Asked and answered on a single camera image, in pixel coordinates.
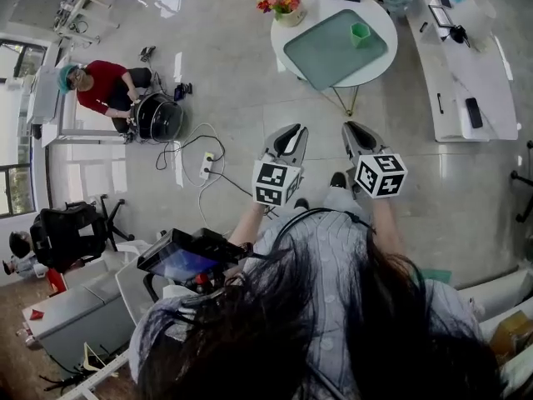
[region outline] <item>black pot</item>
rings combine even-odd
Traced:
[[[139,137],[160,143],[177,137],[183,117],[183,109],[164,93],[147,95],[135,107]]]

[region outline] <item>power strip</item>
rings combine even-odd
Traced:
[[[205,179],[205,180],[209,179],[209,172],[206,172],[205,169],[211,170],[214,158],[215,158],[215,154],[213,154],[212,152],[206,152],[203,155],[203,163],[202,163],[202,167],[200,167],[200,178],[201,179]]]

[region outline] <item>green tray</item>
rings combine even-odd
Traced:
[[[368,25],[352,10],[341,10],[293,38],[283,48],[316,90],[339,83],[386,52],[385,41],[370,25],[371,36],[365,47],[354,48],[350,39],[350,27],[354,23]]]

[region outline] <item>red object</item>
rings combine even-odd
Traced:
[[[107,61],[93,61],[87,65],[86,70],[94,78],[94,85],[86,92],[77,91],[77,100],[84,107],[105,114],[109,107],[103,103],[107,102],[115,82],[127,70],[122,65]]]
[[[194,281],[200,285],[206,284],[209,283],[209,277],[205,273],[198,274],[196,277],[194,277]]]
[[[50,283],[50,287],[55,293],[67,291],[67,287],[65,286],[65,283],[63,282],[61,274],[57,272],[56,270],[54,270],[53,268],[48,269],[47,279],[48,279],[48,282]]]
[[[41,320],[41,318],[44,316],[44,312],[37,311],[32,308],[32,315],[30,316],[30,320]]]

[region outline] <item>black office chair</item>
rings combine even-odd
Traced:
[[[531,152],[531,149],[533,148],[533,141],[528,141],[527,144],[527,152]],[[523,182],[526,185],[529,185],[530,187],[533,187],[533,181],[528,179],[527,177],[521,177],[516,170],[511,172],[511,179],[517,179],[518,181]],[[531,211],[533,210],[533,196],[531,196],[530,201],[527,203],[526,210],[523,213],[518,213],[516,215],[516,221],[518,223],[524,223],[526,219],[530,216]]]
[[[120,199],[107,215],[104,202],[107,195],[100,197],[102,214],[96,210],[96,203],[65,203],[65,210],[43,209],[40,221],[30,228],[34,252],[37,260],[59,273],[67,271],[78,259],[90,262],[102,256],[107,240],[113,250],[117,250],[113,234],[125,240],[134,240],[133,235],[126,235],[114,225],[118,209],[125,203]],[[93,235],[81,236],[79,230],[92,226]]]

